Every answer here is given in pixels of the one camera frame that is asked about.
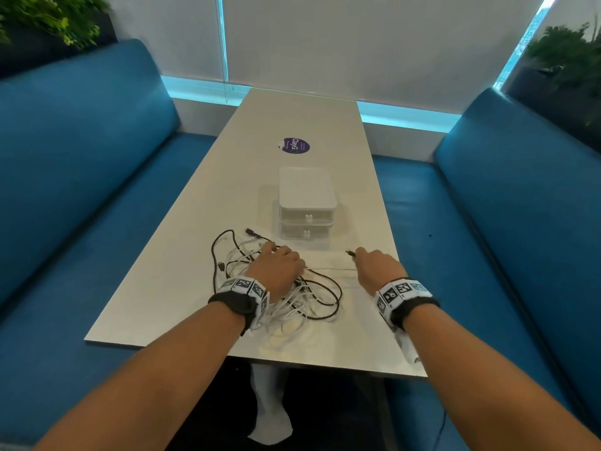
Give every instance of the purple sticker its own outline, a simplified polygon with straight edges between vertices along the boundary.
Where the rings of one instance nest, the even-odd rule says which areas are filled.
[[[309,151],[309,143],[296,137],[287,137],[278,145],[287,153],[305,153]]]

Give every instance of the white table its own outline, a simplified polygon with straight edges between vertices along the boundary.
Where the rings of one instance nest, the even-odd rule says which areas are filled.
[[[280,150],[287,137],[303,139],[309,151]],[[308,267],[342,285],[341,311],[334,322],[307,322],[288,342],[261,330],[247,333],[229,354],[425,376],[420,364],[405,360],[344,253],[362,245],[396,256],[357,104],[266,90],[246,96],[85,339],[146,346],[206,305],[212,294],[210,245],[225,229],[244,239],[250,227],[282,243],[274,229],[280,166],[319,166],[330,173],[338,200],[330,241],[285,243]],[[230,249],[227,242],[218,245],[218,253]]]

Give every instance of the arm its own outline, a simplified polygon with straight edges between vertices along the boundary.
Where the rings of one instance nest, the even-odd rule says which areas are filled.
[[[281,299],[305,267],[267,243],[246,271]],[[164,450],[244,329],[244,317],[210,303],[140,350],[70,410],[35,451]]]
[[[356,251],[359,282],[370,295],[407,277],[379,251]],[[402,323],[430,383],[472,451],[601,450],[601,441],[513,363],[435,305]]]

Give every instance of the blue backrest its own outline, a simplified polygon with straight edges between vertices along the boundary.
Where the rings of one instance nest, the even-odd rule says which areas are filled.
[[[486,90],[434,156],[601,423],[601,155]]]
[[[0,303],[178,123],[137,40],[0,81]]]

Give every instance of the green plant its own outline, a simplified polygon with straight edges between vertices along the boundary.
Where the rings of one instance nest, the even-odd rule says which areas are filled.
[[[588,27],[547,27],[542,38],[530,43],[527,55],[558,86],[583,87],[601,98],[601,29],[595,25],[589,41],[584,37]]]
[[[3,22],[15,22],[58,36],[67,45],[84,49],[100,35],[93,11],[106,12],[107,0],[0,0],[0,42],[10,38]]]

